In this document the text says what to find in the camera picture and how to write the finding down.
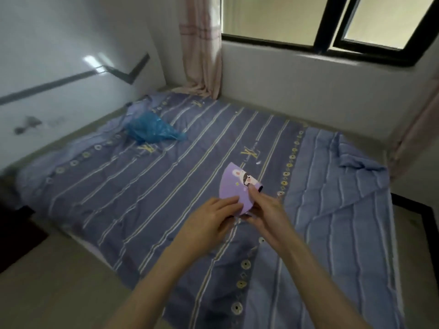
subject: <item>forearm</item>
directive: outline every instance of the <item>forearm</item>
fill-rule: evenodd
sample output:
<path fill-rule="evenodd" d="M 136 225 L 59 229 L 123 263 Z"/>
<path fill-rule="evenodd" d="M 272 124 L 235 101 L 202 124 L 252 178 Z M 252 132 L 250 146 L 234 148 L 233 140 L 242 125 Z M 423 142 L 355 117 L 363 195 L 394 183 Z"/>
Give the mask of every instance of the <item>forearm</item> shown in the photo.
<path fill-rule="evenodd" d="M 151 271 L 143 278 L 124 304 L 113 315 L 105 329 L 153 328 L 162 313 L 172 288 L 191 265 L 174 252 L 165 249 Z"/>
<path fill-rule="evenodd" d="M 317 329 L 370 328 L 293 231 L 283 261 Z"/>

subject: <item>window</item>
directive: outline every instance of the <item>window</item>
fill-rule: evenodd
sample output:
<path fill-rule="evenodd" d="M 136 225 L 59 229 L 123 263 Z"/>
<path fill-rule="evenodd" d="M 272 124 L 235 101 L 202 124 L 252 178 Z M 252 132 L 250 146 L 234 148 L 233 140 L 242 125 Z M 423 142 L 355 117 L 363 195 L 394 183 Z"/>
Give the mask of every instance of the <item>window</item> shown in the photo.
<path fill-rule="evenodd" d="M 439 0 L 222 0 L 222 38 L 413 66 L 438 18 Z"/>

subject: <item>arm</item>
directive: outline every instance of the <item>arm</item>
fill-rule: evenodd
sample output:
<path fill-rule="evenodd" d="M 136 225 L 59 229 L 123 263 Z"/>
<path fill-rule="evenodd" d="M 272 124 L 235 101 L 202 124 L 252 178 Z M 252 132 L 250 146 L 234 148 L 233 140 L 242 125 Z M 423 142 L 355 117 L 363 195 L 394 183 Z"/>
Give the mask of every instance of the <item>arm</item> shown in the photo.
<path fill-rule="evenodd" d="M 153 328 L 179 278 L 198 258 L 221 243 L 233 227 L 231 215 L 242 209 L 238 199 L 212 198 L 194 211 L 105 329 Z"/>
<path fill-rule="evenodd" d="M 280 202 L 249 187 L 253 224 L 282 258 L 317 329 L 371 328 L 291 226 Z"/>

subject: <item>blue striped blanket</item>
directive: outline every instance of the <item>blue striped blanket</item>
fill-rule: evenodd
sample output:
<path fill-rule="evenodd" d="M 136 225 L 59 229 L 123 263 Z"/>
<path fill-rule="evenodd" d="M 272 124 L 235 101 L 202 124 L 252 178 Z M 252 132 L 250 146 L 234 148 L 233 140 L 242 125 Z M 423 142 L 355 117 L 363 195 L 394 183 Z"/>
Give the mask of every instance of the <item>blue striped blanket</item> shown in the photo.
<path fill-rule="evenodd" d="M 187 140 L 137 146 L 123 127 L 146 110 Z M 230 162 L 284 200 L 370 324 L 398 328 L 387 170 L 339 133 L 210 98 L 156 94 L 30 164 L 17 187 L 42 216 L 97 246 L 134 288 L 188 215 L 218 196 Z M 312 327 L 282 261 L 243 221 L 179 280 L 164 317 L 175 328 Z"/>

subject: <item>person's left hand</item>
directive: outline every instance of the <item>person's left hand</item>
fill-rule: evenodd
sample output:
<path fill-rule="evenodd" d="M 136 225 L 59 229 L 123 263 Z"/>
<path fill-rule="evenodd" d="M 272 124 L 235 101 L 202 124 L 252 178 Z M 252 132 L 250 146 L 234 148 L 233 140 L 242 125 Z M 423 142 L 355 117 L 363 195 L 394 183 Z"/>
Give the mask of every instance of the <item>person's left hand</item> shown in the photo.
<path fill-rule="evenodd" d="M 219 245 L 232 229 L 233 214 L 242 210 L 239 196 L 211 198 L 184 222 L 170 247 L 190 264 Z"/>

